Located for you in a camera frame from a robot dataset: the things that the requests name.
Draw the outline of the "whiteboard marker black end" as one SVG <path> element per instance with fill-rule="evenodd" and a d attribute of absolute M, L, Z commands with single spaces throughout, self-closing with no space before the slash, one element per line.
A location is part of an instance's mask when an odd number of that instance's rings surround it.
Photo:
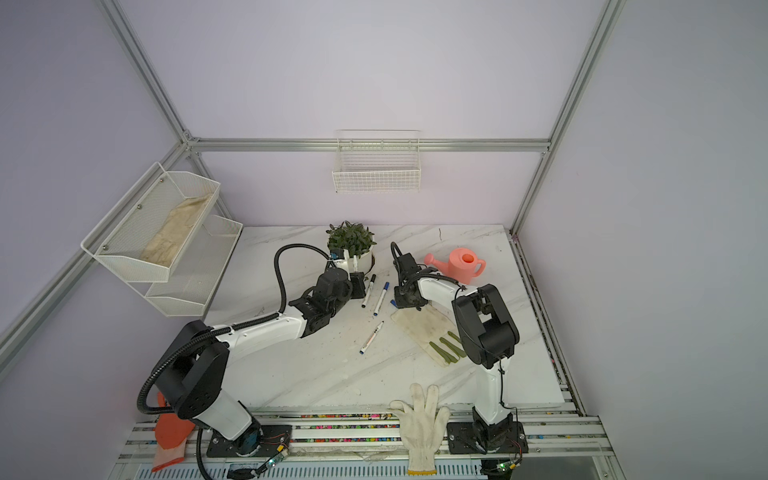
<path fill-rule="evenodd" d="M 376 274 L 372 274 L 369 283 L 367 284 L 366 290 L 365 290 L 365 296 L 363 298 L 363 301 L 361 303 L 361 307 L 363 309 L 367 308 L 368 304 L 370 303 L 371 294 L 373 291 L 374 283 L 376 281 Z"/>

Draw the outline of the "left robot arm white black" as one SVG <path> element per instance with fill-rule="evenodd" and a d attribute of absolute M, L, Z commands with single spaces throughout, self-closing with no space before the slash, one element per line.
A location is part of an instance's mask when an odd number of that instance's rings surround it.
<path fill-rule="evenodd" d="M 350 300 L 365 296 L 364 278 L 330 267 L 298 298 L 285 299 L 275 313 L 225 326 L 199 320 L 186 324 L 155 365 L 137 404 L 150 411 L 148 390 L 155 388 L 165 398 L 163 412 L 207 427 L 248 452 L 255 450 L 262 427 L 230 392 L 230 371 L 253 354 L 329 325 Z"/>

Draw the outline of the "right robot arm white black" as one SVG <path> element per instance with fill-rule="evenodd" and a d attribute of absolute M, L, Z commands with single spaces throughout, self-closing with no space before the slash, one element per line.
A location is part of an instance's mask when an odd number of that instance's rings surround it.
<path fill-rule="evenodd" d="M 391 253 L 398 277 L 396 308 L 421 311 L 439 306 L 448 311 L 464 353 L 484 369 L 478 378 L 481 399 L 473 407 L 477 427 L 494 430 L 509 424 L 513 417 L 503 398 L 502 361 L 513 356 L 520 334 L 498 288 L 471 285 L 486 263 L 466 248 L 451 252 L 447 262 L 431 254 L 418 262 L 396 243 L 391 244 Z"/>

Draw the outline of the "beige glove green fingers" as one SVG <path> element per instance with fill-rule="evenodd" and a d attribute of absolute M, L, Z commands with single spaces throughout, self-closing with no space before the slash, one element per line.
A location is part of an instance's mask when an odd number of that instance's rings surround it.
<path fill-rule="evenodd" d="M 440 367 L 467 357 L 455 321 L 432 306 L 398 309 L 391 320 Z"/>

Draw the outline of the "potted green plant white pot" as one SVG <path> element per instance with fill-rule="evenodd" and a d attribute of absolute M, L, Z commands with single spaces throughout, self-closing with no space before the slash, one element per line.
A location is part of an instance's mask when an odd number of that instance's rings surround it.
<path fill-rule="evenodd" d="M 359 272 L 368 274 L 375 264 L 373 247 L 376 245 L 374 233 L 362 223 L 343 221 L 339 225 L 330 224 L 326 230 L 328 234 L 327 247 L 329 252 L 333 248 L 347 249 L 352 255 L 360 258 Z"/>

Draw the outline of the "pink watering can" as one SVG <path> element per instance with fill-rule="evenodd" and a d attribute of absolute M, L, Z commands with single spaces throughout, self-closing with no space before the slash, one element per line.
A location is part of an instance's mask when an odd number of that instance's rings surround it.
<path fill-rule="evenodd" d="M 441 274 L 459 281 L 461 284 L 471 284 L 486 268 L 486 261 L 480 259 L 474 251 L 468 248 L 454 249 L 447 261 L 427 254 L 424 258 L 427 266 L 435 267 Z"/>

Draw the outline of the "white knit glove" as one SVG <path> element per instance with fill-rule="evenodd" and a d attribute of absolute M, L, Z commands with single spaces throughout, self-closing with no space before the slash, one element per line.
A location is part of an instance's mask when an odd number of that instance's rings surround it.
<path fill-rule="evenodd" d="M 408 451 L 408 474 L 436 475 L 435 455 L 446 434 L 451 411 L 447 406 L 438 406 L 440 389 L 437 385 L 424 390 L 414 383 L 410 392 L 411 404 L 402 400 L 389 403 L 389 412 L 398 418 L 401 441 Z"/>

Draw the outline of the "lower white mesh shelf basket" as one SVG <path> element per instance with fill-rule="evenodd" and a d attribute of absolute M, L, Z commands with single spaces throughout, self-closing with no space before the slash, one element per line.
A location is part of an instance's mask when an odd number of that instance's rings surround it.
<path fill-rule="evenodd" d="M 153 283 L 144 298 L 167 317 L 204 316 L 242 229 L 239 222 L 209 215 L 170 280 Z"/>

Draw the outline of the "white mesh shelf basket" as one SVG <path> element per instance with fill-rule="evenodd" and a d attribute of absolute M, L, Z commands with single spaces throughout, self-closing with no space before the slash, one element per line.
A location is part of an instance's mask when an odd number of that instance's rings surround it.
<path fill-rule="evenodd" d="M 127 283 L 165 283 L 218 200 L 220 183 L 188 171 L 167 170 L 153 164 L 137 190 L 124 195 L 124 206 L 115 206 L 81 242 L 81 249 Z M 142 251 L 160 230 L 170 211 L 188 198 L 211 195 L 179 254 L 170 267 L 140 259 Z"/>
<path fill-rule="evenodd" d="M 242 229 L 239 222 L 209 215 L 170 280 L 153 283 L 144 298 L 167 317 L 204 316 Z"/>

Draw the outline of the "beige cloth in basket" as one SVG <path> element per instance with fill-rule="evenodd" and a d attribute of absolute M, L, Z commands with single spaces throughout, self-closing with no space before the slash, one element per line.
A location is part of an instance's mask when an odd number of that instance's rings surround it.
<path fill-rule="evenodd" d="M 173 208 L 160 230 L 142 251 L 142 261 L 170 267 L 211 195 L 188 198 Z"/>

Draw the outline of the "upper white mesh shelf basket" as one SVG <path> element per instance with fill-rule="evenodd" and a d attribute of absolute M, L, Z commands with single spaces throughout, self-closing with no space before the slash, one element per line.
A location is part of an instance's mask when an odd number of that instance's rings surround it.
<path fill-rule="evenodd" d="M 127 283 L 165 283 L 218 200 L 220 183 L 188 171 L 167 170 L 153 164 L 137 190 L 124 195 L 124 206 L 115 206 L 81 242 L 81 249 Z M 160 230 L 170 211 L 188 198 L 211 195 L 179 254 L 170 267 L 140 259 L 142 251 Z"/>

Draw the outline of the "red rubber glove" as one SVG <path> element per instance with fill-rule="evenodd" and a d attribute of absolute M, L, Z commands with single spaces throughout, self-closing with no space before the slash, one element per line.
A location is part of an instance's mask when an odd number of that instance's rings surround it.
<path fill-rule="evenodd" d="M 180 419 L 173 411 L 161 414 L 154 434 L 157 450 L 151 472 L 156 473 L 184 460 L 186 443 L 195 429 L 189 420 Z"/>

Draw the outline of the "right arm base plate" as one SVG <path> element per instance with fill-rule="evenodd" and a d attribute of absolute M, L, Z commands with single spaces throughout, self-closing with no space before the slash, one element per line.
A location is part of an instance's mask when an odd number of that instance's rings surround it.
<path fill-rule="evenodd" d="M 477 422 L 449 422 L 448 448 L 451 454 L 520 454 L 529 452 L 523 425 L 504 421 L 485 425 Z"/>

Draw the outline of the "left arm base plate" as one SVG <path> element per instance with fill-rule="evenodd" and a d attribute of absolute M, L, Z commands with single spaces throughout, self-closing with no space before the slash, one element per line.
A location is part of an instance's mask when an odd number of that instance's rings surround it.
<path fill-rule="evenodd" d="M 214 430 L 206 450 L 208 458 L 269 458 L 280 447 L 287 449 L 292 437 L 290 425 L 261 425 L 258 431 L 247 431 L 237 440 L 228 440 Z"/>

